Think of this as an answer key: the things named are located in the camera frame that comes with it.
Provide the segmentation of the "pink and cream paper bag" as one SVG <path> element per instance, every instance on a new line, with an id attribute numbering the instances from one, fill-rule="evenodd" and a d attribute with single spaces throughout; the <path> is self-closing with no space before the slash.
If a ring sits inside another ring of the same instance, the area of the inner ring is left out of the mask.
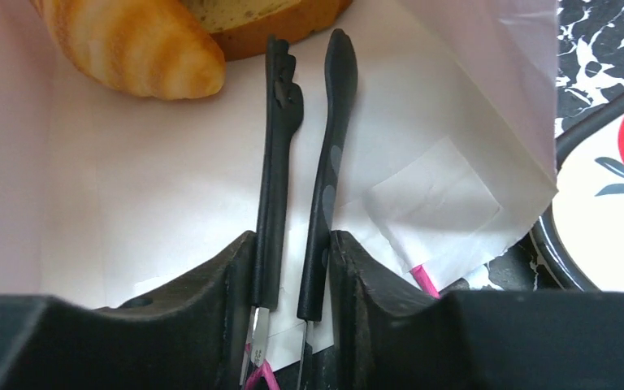
<path id="1" fill-rule="evenodd" d="M 555 1 L 356 1 L 358 95 L 336 228 L 445 288 L 504 253 L 556 192 Z M 257 217 L 264 59 L 163 102 L 82 76 L 27 1 L 0 1 L 0 387 L 45 306 L 122 303 Z"/>

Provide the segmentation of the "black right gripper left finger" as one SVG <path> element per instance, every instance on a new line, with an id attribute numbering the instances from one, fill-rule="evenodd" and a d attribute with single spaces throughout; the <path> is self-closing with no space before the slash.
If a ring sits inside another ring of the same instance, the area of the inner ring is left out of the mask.
<path id="1" fill-rule="evenodd" d="M 120 307 L 0 295 L 0 389 L 235 389 L 255 235 Z"/>

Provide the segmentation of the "black metal tongs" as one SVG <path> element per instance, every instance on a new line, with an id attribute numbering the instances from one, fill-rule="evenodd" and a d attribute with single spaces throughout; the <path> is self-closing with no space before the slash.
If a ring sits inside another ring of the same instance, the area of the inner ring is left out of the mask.
<path id="1" fill-rule="evenodd" d="M 253 323 L 244 389 L 255 389 L 262 380 L 270 389 L 279 387 L 267 362 L 267 339 L 271 311 L 277 309 L 279 302 L 290 149 L 304 116 L 301 87 L 293 80 L 297 61 L 288 49 L 287 41 L 269 37 L 266 49 L 266 142 L 251 284 Z M 358 89 L 357 57 L 349 35 L 341 28 L 331 33 L 324 75 L 327 122 L 314 182 L 297 303 L 297 317 L 305 323 L 297 377 L 299 389 L 309 389 L 312 384 L 311 343 L 314 324 L 323 318 L 340 165 Z"/>

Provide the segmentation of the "brown bread slice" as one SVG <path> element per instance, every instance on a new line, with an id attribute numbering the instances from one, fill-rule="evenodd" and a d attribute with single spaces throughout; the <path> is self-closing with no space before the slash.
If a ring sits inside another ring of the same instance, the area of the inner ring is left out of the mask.
<path id="1" fill-rule="evenodd" d="M 186 0 L 182 3 L 231 62 L 264 54 L 271 35 L 295 43 L 331 27 L 352 1 Z"/>

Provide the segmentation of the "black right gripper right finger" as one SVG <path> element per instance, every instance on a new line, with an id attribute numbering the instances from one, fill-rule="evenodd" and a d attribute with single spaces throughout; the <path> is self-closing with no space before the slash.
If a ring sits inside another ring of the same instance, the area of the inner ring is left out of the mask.
<path id="1" fill-rule="evenodd" d="M 624 293 L 429 297 L 348 232 L 330 239 L 341 389 L 624 389 Z"/>

